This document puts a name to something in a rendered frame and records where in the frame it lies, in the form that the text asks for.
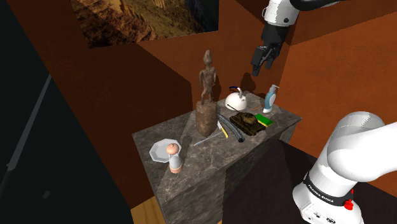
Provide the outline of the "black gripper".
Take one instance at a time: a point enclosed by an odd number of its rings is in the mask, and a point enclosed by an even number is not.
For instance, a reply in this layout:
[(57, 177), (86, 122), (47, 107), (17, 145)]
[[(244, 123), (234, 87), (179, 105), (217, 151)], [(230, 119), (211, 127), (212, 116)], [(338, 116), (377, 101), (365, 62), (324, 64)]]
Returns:
[(251, 65), (253, 66), (252, 75), (258, 76), (261, 65), (265, 60), (267, 49), (269, 50), (268, 57), (266, 60), (265, 68), (271, 69), (274, 60), (279, 56), (283, 43), (289, 32), (289, 26), (282, 27), (278, 25), (265, 24), (261, 40), (263, 44), (257, 46), (253, 58), (251, 59)]

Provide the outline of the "blue and white pump bottle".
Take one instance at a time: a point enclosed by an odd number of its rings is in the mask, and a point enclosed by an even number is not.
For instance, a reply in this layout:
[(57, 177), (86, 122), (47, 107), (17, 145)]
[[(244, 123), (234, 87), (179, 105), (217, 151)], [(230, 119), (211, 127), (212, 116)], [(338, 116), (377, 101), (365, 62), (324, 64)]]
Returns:
[(265, 97), (265, 102), (264, 102), (264, 107), (262, 112), (263, 113), (269, 113), (272, 110), (272, 106), (274, 104), (275, 98), (276, 98), (276, 89), (279, 88), (277, 85), (272, 85), (269, 88), (268, 93), (266, 94)]

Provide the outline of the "white kettle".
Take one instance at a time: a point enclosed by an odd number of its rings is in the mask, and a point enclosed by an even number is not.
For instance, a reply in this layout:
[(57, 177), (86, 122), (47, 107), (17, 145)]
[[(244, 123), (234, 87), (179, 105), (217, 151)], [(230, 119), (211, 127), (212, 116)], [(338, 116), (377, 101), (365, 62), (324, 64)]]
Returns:
[(229, 89), (235, 88), (237, 89), (236, 92), (229, 94), (225, 99), (225, 106), (228, 109), (235, 110), (235, 111), (242, 111), (247, 107), (247, 99), (246, 96), (243, 94), (242, 90), (239, 87), (232, 86)]

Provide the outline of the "green and yellow sponge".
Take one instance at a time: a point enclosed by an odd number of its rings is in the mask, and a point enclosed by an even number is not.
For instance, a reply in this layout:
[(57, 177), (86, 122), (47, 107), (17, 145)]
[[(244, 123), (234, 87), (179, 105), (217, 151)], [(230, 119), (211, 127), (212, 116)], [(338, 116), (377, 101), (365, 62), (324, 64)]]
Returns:
[(263, 116), (262, 114), (256, 114), (254, 117), (257, 119), (257, 121), (260, 124), (262, 124), (265, 127), (269, 127), (269, 126), (271, 126), (274, 123), (272, 120), (270, 120), (269, 118)]

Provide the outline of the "olive toy tank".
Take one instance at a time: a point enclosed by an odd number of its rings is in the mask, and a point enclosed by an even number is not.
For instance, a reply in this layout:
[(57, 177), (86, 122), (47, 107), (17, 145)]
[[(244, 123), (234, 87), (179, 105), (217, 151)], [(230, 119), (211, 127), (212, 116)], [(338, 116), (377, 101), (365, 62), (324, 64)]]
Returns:
[(255, 136), (266, 129), (266, 126), (262, 125), (251, 113), (239, 112), (231, 116), (229, 120), (248, 136)]

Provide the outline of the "long black curved blade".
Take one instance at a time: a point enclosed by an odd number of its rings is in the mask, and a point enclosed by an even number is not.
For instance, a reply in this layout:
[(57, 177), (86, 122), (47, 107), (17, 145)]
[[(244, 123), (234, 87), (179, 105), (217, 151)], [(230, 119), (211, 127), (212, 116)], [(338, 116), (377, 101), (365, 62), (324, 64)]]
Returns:
[(220, 113), (218, 113), (217, 116), (218, 116), (218, 120), (224, 123), (233, 132), (238, 142), (243, 143), (245, 141), (245, 138), (242, 135), (242, 133), (229, 119), (227, 119), (225, 116), (223, 116)]

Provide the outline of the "brown wooden figure statue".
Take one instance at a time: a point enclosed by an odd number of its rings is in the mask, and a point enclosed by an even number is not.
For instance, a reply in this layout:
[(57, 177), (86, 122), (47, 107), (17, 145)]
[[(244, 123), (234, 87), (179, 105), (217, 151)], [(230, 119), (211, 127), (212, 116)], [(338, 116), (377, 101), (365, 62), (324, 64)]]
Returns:
[(211, 67), (212, 55), (210, 50), (206, 50), (203, 62), (205, 69), (199, 72), (199, 83), (202, 89), (201, 100), (197, 102), (195, 117), (196, 128), (203, 137), (209, 137), (216, 129), (217, 105), (212, 98), (212, 88), (216, 82), (215, 67)]

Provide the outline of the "thin grey metal rod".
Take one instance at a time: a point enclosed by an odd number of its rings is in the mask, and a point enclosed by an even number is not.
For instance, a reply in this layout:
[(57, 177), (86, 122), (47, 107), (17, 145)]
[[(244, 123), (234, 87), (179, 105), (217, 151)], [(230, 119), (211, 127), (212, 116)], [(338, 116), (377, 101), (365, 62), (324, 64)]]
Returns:
[(200, 140), (200, 141), (198, 141), (197, 143), (195, 143), (194, 146), (197, 146), (197, 145), (199, 145), (199, 144), (202, 144), (202, 143), (204, 143), (204, 142), (206, 142), (206, 141), (208, 141), (208, 140), (210, 140), (210, 139), (212, 139), (212, 138), (214, 138), (214, 137), (216, 137), (216, 136), (219, 136), (219, 135), (223, 135), (223, 132), (222, 132), (222, 131), (221, 131), (221, 132), (218, 132), (218, 133), (213, 134), (213, 135), (211, 135), (211, 136), (209, 136), (209, 137), (207, 137), (207, 138), (205, 138), (205, 139), (203, 139), (203, 140)]

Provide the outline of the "dark robot stand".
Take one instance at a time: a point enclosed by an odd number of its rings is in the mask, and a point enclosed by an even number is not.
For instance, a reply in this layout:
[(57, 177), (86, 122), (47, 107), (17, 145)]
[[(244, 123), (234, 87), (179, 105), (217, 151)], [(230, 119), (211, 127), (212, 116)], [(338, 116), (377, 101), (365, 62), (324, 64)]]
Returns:
[[(308, 224), (292, 191), (316, 158), (282, 141), (270, 146), (224, 201), (222, 224)], [(397, 224), (397, 198), (368, 184), (354, 187), (365, 224)]]

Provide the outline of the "pink and grey pepper mill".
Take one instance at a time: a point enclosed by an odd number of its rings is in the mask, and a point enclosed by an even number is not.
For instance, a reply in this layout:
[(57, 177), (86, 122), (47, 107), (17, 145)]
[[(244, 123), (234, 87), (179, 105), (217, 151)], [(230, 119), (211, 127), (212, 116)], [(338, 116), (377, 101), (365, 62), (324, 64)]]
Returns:
[(166, 151), (169, 155), (169, 168), (171, 173), (177, 174), (181, 172), (182, 161), (179, 157), (179, 145), (176, 143), (170, 143), (166, 147)]

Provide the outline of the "white octagonal plate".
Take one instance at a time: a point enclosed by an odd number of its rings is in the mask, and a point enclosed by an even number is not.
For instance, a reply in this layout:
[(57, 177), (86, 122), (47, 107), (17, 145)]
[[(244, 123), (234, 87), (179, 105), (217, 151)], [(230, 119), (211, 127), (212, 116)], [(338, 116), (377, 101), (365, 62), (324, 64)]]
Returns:
[(161, 163), (167, 163), (171, 156), (167, 153), (167, 146), (169, 144), (177, 144), (179, 146), (179, 151), (177, 152), (177, 155), (180, 153), (182, 146), (179, 144), (179, 142), (175, 139), (163, 139), (160, 141), (157, 141), (156, 143), (153, 144), (151, 147), (149, 154), (154, 162), (161, 162)]

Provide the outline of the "yellow handled knife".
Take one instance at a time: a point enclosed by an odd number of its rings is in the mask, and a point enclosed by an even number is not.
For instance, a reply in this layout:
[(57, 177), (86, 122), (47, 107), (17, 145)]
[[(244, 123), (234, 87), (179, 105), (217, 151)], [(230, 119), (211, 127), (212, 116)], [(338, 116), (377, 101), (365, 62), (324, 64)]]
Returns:
[(219, 120), (217, 121), (217, 126), (218, 126), (219, 130), (222, 131), (222, 133), (224, 134), (224, 136), (225, 136), (226, 138), (228, 138), (228, 134), (227, 134), (227, 132), (225, 131), (225, 129), (223, 128), (223, 126), (222, 126), (222, 124), (221, 124), (221, 122), (220, 122)]

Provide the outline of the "landscape wall picture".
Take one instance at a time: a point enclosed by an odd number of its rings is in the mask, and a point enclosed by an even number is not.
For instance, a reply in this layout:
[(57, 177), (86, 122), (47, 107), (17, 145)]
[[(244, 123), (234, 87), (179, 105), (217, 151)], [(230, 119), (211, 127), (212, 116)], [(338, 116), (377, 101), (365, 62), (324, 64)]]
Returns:
[(89, 48), (218, 30), (219, 0), (70, 0)]

